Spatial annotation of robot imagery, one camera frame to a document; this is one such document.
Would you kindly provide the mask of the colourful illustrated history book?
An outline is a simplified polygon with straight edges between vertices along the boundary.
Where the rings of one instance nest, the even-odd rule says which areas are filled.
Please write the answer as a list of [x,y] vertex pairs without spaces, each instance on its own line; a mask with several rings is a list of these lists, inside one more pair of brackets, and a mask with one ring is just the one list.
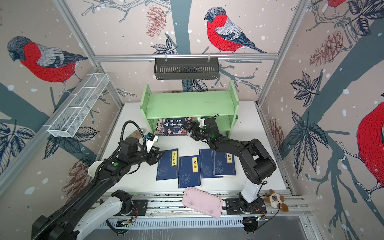
[[158,119],[154,134],[157,136],[188,136],[189,133],[183,126],[194,120],[195,118],[193,117]]

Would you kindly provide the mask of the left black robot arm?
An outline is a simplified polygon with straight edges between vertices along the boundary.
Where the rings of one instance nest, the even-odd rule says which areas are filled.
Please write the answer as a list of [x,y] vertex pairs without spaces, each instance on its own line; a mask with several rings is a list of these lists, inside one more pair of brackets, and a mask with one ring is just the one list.
[[116,214],[138,216],[132,196],[117,190],[100,206],[90,208],[123,177],[133,174],[133,166],[156,164],[165,154],[154,146],[158,137],[152,133],[137,138],[120,136],[117,149],[96,167],[91,182],[71,201],[49,217],[40,216],[32,225],[33,240],[83,240]]

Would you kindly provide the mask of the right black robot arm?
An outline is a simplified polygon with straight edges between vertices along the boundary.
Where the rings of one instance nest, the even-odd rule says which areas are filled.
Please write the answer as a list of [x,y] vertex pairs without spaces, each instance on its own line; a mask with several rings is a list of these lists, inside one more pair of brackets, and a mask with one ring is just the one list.
[[206,119],[203,127],[197,122],[191,122],[184,124],[183,128],[191,134],[193,140],[207,143],[210,149],[218,153],[228,153],[239,158],[248,179],[240,192],[239,205],[246,214],[255,211],[265,179],[271,177],[277,169],[263,144],[258,139],[238,141],[222,135],[215,118]]

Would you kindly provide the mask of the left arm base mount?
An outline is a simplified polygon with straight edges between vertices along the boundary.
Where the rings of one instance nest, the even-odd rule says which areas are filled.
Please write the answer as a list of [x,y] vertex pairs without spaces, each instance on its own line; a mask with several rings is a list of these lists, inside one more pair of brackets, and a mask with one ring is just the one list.
[[132,200],[131,205],[125,209],[125,205],[123,205],[123,209],[120,210],[114,217],[122,217],[122,216],[145,216],[148,207],[148,200]]

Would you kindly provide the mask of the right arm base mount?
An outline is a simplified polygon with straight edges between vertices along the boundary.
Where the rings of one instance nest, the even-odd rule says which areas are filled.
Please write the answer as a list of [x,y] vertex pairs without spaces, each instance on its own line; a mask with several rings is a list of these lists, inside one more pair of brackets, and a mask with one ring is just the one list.
[[244,199],[225,199],[223,210],[225,210],[228,215],[267,214],[266,205],[262,198],[258,198],[252,203],[247,203]]

